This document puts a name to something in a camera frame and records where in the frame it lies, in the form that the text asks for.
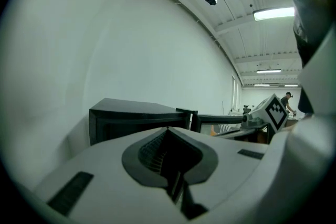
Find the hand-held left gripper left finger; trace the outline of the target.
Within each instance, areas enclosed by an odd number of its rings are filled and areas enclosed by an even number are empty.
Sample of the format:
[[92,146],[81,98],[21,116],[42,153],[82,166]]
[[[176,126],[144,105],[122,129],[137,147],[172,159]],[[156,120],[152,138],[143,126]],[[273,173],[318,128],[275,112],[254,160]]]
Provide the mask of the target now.
[[35,188],[48,202],[78,172],[93,179],[69,214],[76,223],[187,223],[162,188],[140,185],[125,171],[122,153],[134,142],[156,132],[135,133],[91,146],[57,167]]

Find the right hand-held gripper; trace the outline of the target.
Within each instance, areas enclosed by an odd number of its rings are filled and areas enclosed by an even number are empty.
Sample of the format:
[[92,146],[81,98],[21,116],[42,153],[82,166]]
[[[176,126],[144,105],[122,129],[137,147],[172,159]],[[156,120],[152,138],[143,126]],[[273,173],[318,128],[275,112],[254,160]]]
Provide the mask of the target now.
[[281,100],[272,94],[250,112],[243,114],[242,129],[267,128],[267,135],[274,136],[281,131],[288,119],[288,113]]

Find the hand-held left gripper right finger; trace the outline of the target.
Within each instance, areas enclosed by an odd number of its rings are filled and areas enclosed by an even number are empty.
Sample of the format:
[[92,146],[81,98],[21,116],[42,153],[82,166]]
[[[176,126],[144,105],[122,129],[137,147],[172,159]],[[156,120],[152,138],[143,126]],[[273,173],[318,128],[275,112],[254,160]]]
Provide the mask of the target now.
[[262,193],[251,184],[266,145],[167,127],[161,135],[166,191],[188,220],[254,220]]

